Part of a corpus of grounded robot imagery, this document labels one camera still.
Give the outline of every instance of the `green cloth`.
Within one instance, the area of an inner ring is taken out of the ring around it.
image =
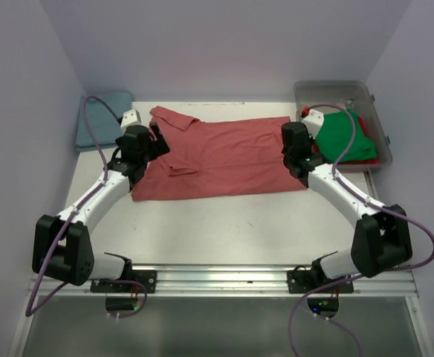
[[[351,149],[344,155],[341,162],[363,161],[377,158],[374,143],[364,136],[363,130],[357,121],[357,115],[349,111],[356,123],[356,137]],[[324,116],[323,126],[315,138],[320,152],[334,162],[347,147],[352,135],[352,125],[344,112],[327,114]]]

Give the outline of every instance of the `red fabric in bin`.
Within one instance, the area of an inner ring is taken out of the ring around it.
[[[160,106],[151,114],[171,152],[149,164],[134,201],[305,188],[283,165],[281,126],[289,117],[205,123]]]
[[[364,124],[364,120],[361,117],[357,117],[357,122],[359,122],[360,128],[363,130],[364,136],[368,138],[367,135],[367,129],[366,125]],[[320,152],[320,149],[316,145],[316,143],[313,144],[313,149],[315,152]],[[362,161],[346,161],[343,162],[340,165],[358,165],[358,164],[379,164],[379,160],[377,158],[370,158],[369,160],[362,160]]]

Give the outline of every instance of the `blue folded cloth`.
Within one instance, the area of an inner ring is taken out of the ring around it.
[[[124,112],[132,108],[133,97],[131,93],[119,91],[97,95],[113,109],[113,112],[121,118]],[[83,101],[80,100],[80,110],[78,115],[77,139],[75,140],[75,150],[77,152],[92,151],[96,147],[88,134],[85,123],[83,122]],[[122,135],[120,124],[105,106],[97,100],[89,99],[86,102],[86,117],[90,123],[91,130],[102,148],[115,147],[116,138]]]

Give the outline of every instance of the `white table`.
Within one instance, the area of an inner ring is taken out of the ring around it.
[[[289,115],[294,103],[136,102],[144,125],[156,105],[203,121]],[[107,149],[110,158],[113,149]],[[97,152],[80,154],[67,205],[97,179]],[[346,177],[368,192],[363,173]],[[95,228],[95,252],[121,254],[137,264],[309,264],[351,246],[353,229],[311,190],[167,202],[121,199]]]

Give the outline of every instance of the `white wall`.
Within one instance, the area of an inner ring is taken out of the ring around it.
[[[0,0],[0,356],[30,279],[35,221],[64,204],[82,86],[36,0]]]
[[[409,0],[41,0],[89,92],[293,100],[304,79],[365,80]]]
[[[378,192],[434,232],[434,1],[412,1],[368,86],[394,156],[376,177]],[[415,258],[423,259],[428,239],[415,229],[412,235]],[[417,270],[415,279],[434,340],[434,262]]]

